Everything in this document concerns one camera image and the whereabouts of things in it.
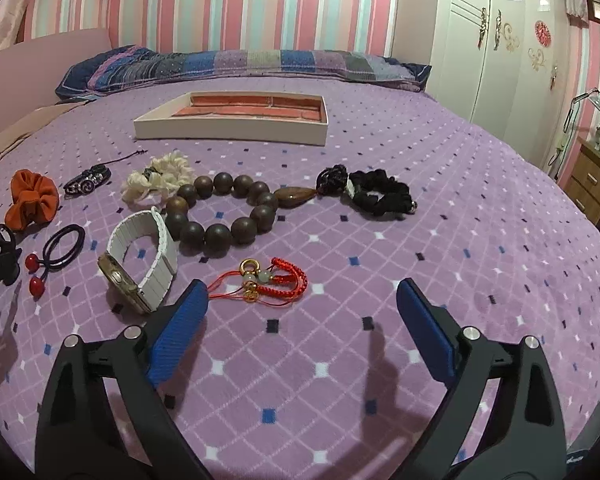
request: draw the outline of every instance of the striped wallpaper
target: striped wallpaper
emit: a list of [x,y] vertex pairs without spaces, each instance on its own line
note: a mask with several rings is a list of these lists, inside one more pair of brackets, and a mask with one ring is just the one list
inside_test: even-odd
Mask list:
[[35,0],[26,39],[107,27],[160,52],[340,49],[388,55],[397,0]]

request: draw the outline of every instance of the watch strap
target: watch strap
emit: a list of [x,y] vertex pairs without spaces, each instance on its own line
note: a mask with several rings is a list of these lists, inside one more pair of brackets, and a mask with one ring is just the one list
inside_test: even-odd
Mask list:
[[155,259],[138,285],[139,295],[149,310],[157,310],[178,270],[178,255],[171,235],[157,208],[139,211],[123,219],[109,237],[107,252],[122,262],[131,243],[143,236],[158,235]]

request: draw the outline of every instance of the bed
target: bed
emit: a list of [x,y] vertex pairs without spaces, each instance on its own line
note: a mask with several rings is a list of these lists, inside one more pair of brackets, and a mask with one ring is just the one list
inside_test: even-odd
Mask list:
[[[135,142],[134,118],[187,91],[222,90],[323,95],[326,146]],[[116,92],[63,114],[0,161],[0,221],[16,170],[46,174],[61,187],[77,171],[140,147],[148,153],[110,166],[110,185],[62,201],[49,227],[27,232],[24,255],[41,253],[62,225],[87,232],[77,261],[49,277],[38,302],[24,270],[15,285],[0,285],[0,428],[30,467],[37,408],[64,337],[100,340],[141,322],[107,286],[96,259],[130,212],[120,201],[126,176],[170,150],[188,156],[196,174],[248,173],[272,189],[312,186],[334,164],[384,168],[418,202],[414,216],[385,221],[365,219],[336,198],[315,198],[279,210],[272,232],[248,248],[218,260],[179,256],[167,302],[193,278],[209,283],[247,257],[282,257],[310,282],[286,310],[212,300],[176,374],[160,386],[178,428],[216,478],[391,475],[445,391],[395,308],[397,283],[408,276],[460,325],[494,340],[540,339],[568,442],[600,399],[600,234],[544,173],[426,93],[310,76],[221,77]],[[230,224],[248,213],[242,201],[213,197],[190,218]],[[129,250],[132,273],[143,272],[152,247],[140,240]],[[362,321],[369,317],[373,330]],[[269,319],[279,320],[277,334],[266,332]],[[107,388],[129,453],[143,460],[120,394],[115,384]],[[475,449],[493,392],[458,460]]]

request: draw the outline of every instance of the wardrobe door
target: wardrobe door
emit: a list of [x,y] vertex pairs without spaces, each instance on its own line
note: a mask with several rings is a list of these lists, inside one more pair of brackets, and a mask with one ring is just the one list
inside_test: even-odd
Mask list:
[[566,0],[554,0],[554,62],[551,66],[551,80],[547,97],[546,113],[536,136],[536,146],[528,161],[541,170],[548,170],[546,163],[555,151],[556,144],[562,138],[562,125],[566,116],[562,115],[566,91],[567,74],[571,53],[570,25]]
[[469,120],[488,47],[489,11],[490,0],[438,0],[432,54],[434,97]]
[[542,118],[547,113],[555,49],[564,48],[558,41],[566,39],[555,37],[556,7],[555,0],[526,0],[520,78],[503,139],[525,160],[538,158],[534,150]]
[[472,122],[502,139],[520,76],[525,0],[491,0],[489,30]]

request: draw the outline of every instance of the drawer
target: drawer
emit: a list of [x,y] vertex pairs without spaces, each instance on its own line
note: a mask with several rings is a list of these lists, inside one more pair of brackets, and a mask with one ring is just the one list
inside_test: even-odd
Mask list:
[[600,204],[593,199],[577,180],[571,177],[564,192],[593,224],[598,223],[598,220],[600,220]]
[[600,203],[600,167],[583,152],[580,152],[571,176]]

